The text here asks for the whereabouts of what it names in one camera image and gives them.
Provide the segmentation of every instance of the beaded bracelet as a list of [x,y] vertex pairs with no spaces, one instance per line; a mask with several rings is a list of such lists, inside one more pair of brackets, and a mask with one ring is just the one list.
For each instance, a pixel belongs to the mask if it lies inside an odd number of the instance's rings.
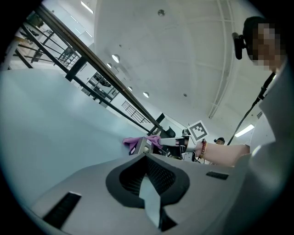
[[207,141],[205,139],[202,140],[202,150],[199,158],[203,158],[204,154],[206,153]]

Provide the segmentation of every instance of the forearm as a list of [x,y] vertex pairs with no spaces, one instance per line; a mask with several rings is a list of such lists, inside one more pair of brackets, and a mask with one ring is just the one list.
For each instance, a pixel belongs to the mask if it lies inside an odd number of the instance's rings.
[[207,144],[203,158],[209,162],[225,166],[234,166],[240,156],[249,154],[247,145],[216,145]]

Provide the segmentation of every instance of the light blue tabletop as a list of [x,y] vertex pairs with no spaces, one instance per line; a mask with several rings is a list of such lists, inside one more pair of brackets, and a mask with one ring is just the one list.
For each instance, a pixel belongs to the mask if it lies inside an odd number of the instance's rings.
[[1,166],[27,206],[77,170],[128,155],[145,134],[51,70],[0,73]]

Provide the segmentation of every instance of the black cable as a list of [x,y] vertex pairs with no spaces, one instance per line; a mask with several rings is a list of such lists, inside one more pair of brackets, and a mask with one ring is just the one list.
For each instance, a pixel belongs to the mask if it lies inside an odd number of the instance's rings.
[[264,96],[263,94],[265,93],[268,85],[271,83],[271,81],[273,80],[275,76],[275,73],[271,73],[271,75],[268,77],[268,79],[265,81],[265,83],[263,84],[263,86],[261,87],[261,91],[260,93],[258,94],[256,100],[253,102],[251,108],[247,111],[247,113],[244,115],[244,117],[242,118],[242,120],[240,121],[240,123],[238,124],[233,136],[231,137],[230,141],[228,142],[227,145],[230,145],[231,141],[233,140],[235,134],[237,133],[239,127],[241,126],[242,122],[244,121],[244,119],[248,116],[248,114],[251,112],[251,110],[253,109],[253,107],[260,101],[260,100],[263,100],[264,99]]

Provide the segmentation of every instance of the black slot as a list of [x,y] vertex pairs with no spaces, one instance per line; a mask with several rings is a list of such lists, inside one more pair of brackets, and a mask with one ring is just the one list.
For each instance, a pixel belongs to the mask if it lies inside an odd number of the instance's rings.
[[213,178],[222,179],[222,180],[226,180],[229,176],[228,174],[218,173],[214,171],[209,171],[208,173],[206,173],[206,175]]
[[60,229],[70,213],[73,211],[81,195],[67,193],[43,218],[48,224]]

